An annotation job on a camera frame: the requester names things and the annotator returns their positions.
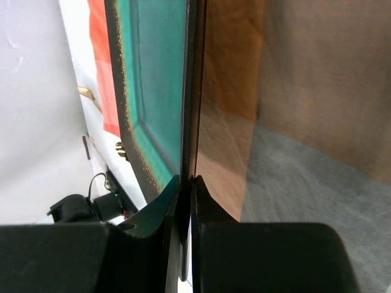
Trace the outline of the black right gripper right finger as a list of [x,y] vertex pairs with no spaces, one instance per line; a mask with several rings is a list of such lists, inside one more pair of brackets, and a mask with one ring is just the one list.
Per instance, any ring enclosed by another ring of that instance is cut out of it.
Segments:
[[337,232],[322,223],[240,223],[192,184],[194,292],[359,292]]

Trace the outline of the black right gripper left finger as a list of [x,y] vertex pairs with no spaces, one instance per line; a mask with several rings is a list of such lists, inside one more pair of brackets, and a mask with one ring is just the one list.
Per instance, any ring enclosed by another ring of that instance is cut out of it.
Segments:
[[2,292],[177,292],[179,178],[119,225],[1,227]]

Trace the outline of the green square ceramic plate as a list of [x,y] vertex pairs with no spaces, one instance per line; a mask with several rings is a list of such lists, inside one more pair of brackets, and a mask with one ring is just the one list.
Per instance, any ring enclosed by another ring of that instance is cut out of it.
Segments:
[[106,1],[104,7],[120,138],[146,202],[179,177],[179,276],[186,280],[206,2]]

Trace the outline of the orange grey checkered cloth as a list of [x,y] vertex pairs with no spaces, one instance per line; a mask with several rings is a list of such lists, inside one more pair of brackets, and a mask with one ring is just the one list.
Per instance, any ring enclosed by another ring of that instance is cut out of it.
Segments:
[[[120,137],[105,2],[89,2],[90,33]],[[187,279],[201,176],[240,223],[330,226],[359,292],[389,292],[390,2],[205,2]]]

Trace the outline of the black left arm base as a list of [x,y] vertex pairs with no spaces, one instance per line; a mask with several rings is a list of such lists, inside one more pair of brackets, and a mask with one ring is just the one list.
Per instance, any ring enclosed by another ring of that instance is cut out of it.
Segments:
[[92,179],[86,196],[71,194],[64,197],[49,208],[47,216],[55,223],[108,222],[117,217],[126,220],[139,211],[110,170],[93,177],[99,176],[104,177],[106,194],[92,198]]

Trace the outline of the gold fork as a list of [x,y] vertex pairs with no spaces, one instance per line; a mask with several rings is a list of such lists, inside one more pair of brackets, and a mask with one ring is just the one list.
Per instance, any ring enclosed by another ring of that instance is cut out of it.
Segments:
[[80,95],[91,100],[94,103],[95,107],[98,109],[98,111],[100,113],[102,113],[101,106],[99,105],[98,101],[95,99],[95,97],[90,89],[78,85],[77,90]]

